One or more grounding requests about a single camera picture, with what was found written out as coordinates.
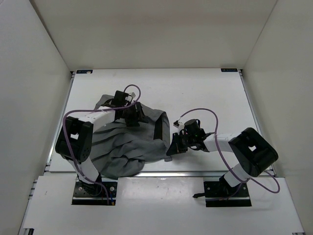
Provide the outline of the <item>grey pleated skirt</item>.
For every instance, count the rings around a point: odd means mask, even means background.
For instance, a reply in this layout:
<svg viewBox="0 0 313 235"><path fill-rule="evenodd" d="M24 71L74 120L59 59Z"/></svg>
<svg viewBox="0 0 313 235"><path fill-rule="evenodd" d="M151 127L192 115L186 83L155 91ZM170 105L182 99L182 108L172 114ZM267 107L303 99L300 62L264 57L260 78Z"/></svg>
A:
<svg viewBox="0 0 313 235"><path fill-rule="evenodd" d="M90 158L96 169L108 178L134 176L146 163L171 161L167 150L170 124L165 111L142 106L147 122L127 127L118 119L101 127L92 137Z"/></svg>

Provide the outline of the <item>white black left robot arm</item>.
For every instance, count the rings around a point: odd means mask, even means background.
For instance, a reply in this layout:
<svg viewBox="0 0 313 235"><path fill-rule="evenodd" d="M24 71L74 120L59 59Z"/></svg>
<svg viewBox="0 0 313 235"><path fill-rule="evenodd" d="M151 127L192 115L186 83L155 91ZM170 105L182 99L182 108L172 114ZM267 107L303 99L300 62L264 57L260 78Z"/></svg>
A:
<svg viewBox="0 0 313 235"><path fill-rule="evenodd" d="M79 181L92 195L102 190L101 174L90 159L92 136L101 127L124 119L129 127L147 122L135 94L116 91L112 98L101 98L93 110L72 110L65 114L55 151L75 169Z"/></svg>

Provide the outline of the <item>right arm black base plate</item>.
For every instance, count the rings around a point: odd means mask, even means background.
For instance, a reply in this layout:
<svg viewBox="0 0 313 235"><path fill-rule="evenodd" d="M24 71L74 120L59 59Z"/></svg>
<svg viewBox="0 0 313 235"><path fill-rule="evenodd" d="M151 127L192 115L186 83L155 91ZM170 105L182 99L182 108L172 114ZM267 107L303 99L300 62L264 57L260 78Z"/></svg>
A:
<svg viewBox="0 0 313 235"><path fill-rule="evenodd" d="M203 185L207 208L252 206L247 184L230 188L219 181L204 181Z"/></svg>

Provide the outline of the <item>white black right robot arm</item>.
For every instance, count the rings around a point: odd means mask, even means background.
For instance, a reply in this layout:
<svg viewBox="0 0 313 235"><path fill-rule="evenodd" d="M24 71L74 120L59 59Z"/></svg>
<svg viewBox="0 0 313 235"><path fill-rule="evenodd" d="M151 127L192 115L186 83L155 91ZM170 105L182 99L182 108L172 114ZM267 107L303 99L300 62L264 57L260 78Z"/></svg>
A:
<svg viewBox="0 0 313 235"><path fill-rule="evenodd" d="M203 152L218 152L225 162L223 152L235 155L238 163L219 179L219 191L229 198L235 195L243 183L258 177L278 160L276 150L253 128L239 134L207 133L201 128L199 119L184 124L176 121L178 131L173 134L166 155L187 152L188 149Z"/></svg>

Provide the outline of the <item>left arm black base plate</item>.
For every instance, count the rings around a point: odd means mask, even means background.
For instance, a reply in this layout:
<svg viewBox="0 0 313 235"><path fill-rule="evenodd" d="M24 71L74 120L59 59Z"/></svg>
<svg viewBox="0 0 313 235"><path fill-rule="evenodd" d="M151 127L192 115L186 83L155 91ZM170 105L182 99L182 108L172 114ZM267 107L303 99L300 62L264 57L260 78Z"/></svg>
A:
<svg viewBox="0 0 313 235"><path fill-rule="evenodd" d="M102 181L108 193L99 185L89 185L79 180L75 182L73 190L73 205L115 206L117 195L117 181Z"/></svg>

